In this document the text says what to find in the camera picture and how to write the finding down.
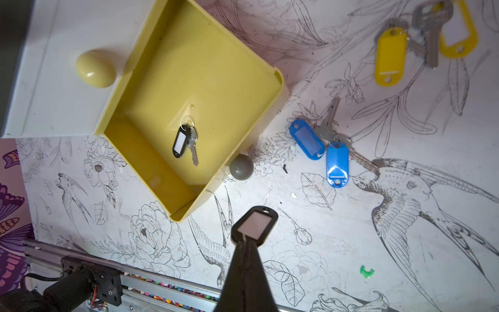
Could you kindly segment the yellow tagged key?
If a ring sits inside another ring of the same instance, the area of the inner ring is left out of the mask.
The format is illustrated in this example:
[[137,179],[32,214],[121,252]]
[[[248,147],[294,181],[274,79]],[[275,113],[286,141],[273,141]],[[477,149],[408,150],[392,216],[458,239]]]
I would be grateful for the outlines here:
[[374,78],[381,87],[396,85],[404,75],[407,50],[425,58],[426,47],[408,35],[409,23],[400,18],[389,18],[375,36],[376,62]]
[[478,35],[465,1],[426,1],[414,8],[412,26],[426,43],[426,65],[439,66],[439,57],[461,59],[474,51]]

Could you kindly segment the yellow bottom drawer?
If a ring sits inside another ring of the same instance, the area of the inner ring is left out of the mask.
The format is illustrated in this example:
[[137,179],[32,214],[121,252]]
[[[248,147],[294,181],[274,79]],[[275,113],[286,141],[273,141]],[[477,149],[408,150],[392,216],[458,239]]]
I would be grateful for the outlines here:
[[[179,222],[258,139],[289,96],[283,74],[194,1],[156,1],[96,133],[105,136]],[[199,165],[172,153],[185,117]]]

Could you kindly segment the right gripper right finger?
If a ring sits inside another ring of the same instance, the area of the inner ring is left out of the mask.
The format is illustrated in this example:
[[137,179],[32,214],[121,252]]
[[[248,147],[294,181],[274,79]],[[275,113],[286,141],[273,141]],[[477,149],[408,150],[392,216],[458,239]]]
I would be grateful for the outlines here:
[[279,311],[252,239],[244,241],[244,310]]

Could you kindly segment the black tagged key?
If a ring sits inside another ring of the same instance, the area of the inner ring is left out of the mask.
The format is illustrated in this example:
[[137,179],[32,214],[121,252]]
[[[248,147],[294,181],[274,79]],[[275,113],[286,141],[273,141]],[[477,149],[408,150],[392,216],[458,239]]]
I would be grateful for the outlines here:
[[191,117],[185,117],[178,129],[175,137],[172,153],[175,158],[180,159],[183,157],[185,150],[188,148],[191,151],[192,162],[194,166],[199,165],[199,158],[196,149],[198,141],[198,133],[194,126],[194,120]]
[[260,247],[278,219],[279,215],[275,210],[266,206],[254,206],[234,223],[231,229],[231,240],[237,244],[249,239]]

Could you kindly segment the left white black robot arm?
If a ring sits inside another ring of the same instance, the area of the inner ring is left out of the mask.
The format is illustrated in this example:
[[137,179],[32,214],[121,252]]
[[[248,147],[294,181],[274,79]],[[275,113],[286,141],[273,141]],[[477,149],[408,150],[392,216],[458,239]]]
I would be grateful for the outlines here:
[[[75,311],[87,303],[91,310],[107,311],[122,304],[122,272],[90,261],[66,256],[61,259],[62,276],[28,273],[21,287],[1,295],[1,311]],[[43,293],[28,290],[26,279],[51,282]]]

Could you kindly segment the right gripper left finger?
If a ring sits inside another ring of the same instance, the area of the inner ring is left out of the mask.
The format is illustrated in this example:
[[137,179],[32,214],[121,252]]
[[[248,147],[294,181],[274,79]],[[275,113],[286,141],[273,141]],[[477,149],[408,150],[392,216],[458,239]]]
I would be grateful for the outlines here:
[[244,255],[246,251],[246,237],[236,244],[227,278],[214,311],[245,311],[245,282],[244,282]]

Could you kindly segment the blue tagged key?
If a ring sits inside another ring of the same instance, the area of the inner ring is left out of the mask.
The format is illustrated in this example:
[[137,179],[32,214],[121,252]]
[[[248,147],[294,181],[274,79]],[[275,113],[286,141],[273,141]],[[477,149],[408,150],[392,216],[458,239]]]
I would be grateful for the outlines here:
[[334,188],[345,187],[350,180],[350,160],[379,175],[379,168],[369,159],[356,152],[349,138],[334,135],[326,148],[326,180]]
[[332,99],[325,117],[319,119],[320,124],[315,128],[312,128],[304,117],[296,118],[290,124],[291,137],[309,159],[318,161],[322,158],[327,146],[337,135],[338,123],[335,121],[335,115],[339,104],[339,97]]

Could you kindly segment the grey cream three-drawer chest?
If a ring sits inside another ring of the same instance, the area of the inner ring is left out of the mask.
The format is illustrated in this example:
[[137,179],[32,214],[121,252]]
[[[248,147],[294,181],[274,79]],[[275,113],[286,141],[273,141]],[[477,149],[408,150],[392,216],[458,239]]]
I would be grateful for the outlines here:
[[77,59],[97,53],[122,75],[153,1],[2,1],[1,137],[96,132],[116,88],[85,83]]

